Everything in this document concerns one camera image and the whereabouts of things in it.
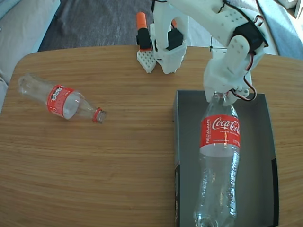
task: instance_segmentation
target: wooden table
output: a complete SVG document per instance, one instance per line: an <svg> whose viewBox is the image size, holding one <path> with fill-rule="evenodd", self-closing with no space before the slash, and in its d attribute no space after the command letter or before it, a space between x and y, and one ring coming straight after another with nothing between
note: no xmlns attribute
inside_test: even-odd
<svg viewBox="0 0 303 227"><path fill-rule="evenodd" d="M146 74L137 49L40 52L19 62L0 117L1 227L174 226L172 104L177 89L202 89L210 53L188 48L177 73L164 75L160 66ZM22 98L25 72L80 90L107 110L106 123L67 122ZM253 82L274 129L280 226L302 226L303 63L267 55Z"/></svg>

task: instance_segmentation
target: open box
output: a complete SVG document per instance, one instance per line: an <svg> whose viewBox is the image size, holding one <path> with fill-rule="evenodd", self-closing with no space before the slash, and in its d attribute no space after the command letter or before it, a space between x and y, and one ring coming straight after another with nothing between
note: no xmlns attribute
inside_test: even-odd
<svg viewBox="0 0 303 227"><path fill-rule="evenodd" d="M174 103L177 227L195 227L193 212L201 179L200 122L207 106L204 91L177 91ZM241 125L235 227L277 226L276 153L265 95L258 94L253 102L239 100L234 107Z"/></svg>

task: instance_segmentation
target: robotic arm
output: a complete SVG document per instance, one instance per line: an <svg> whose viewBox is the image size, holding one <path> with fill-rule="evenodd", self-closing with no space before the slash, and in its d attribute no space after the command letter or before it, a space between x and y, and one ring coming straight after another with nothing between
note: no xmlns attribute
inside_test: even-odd
<svg viewBox="0 0 303 227"><path fill-rule="evenodd" d="M188 16L191 16L227 47L226 53L213 50L213 58L204 71L207 101L215 92L228 93L227 104L238 98L250 101L246 98L249 88L256 95L250 71L263 57L264 47L268 46L264 37L266 31L260 27L261 16L249 18L226 0L156 0L153 1L153 14L150 56L162 66L164 73L176 72L181 66L187 48ZM178 28L172 29L173 20ZM143 65L140 61L142 52L137 56Z"/></svg>

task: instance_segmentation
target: clear plastic bottle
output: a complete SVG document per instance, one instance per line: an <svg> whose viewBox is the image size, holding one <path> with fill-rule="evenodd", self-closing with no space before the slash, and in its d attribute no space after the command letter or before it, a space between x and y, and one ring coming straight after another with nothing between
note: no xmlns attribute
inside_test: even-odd
<svg viewBox="0 0 303 227"><path fill-rule="evenodd" d="M232 227L236 219L235 181L240 124L225 94L215 93L203 120L199 161L201 182L194 211L197 227Z"/></svg>
<svg viewBox="0 0 303 227"><path fill-rule="evenodd" d="M92 106L78 91L45 81L32 73L20 77L19 92L26 98L40 103L67 120L91 119L103 123L106 112Z"/></svg>

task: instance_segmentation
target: orange part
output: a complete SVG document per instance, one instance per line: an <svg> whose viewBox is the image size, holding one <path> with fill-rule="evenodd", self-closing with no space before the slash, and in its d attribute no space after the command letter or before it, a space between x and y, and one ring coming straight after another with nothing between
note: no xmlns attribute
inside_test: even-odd
<svg viewBox="0 0 303 227"><path fill-rule="evenodd" d="M175 19L173 19L171 23L172 23L172 25L173 25L175 28L177 28L177 22L176 22Z"/></svg>
<svg viewBox="0 0 303 227"><path fill-rule="evenodd" d="M145 13L137 13L137 29L147 28Z"/></svg>
<svg viewBox="0 0 303 227"><path fill-rule="evenodd" d="M140 52L146 52L146 51L152 51L152 48L144 49L144 50L141 50L141 49L140 49Z"/></svg>

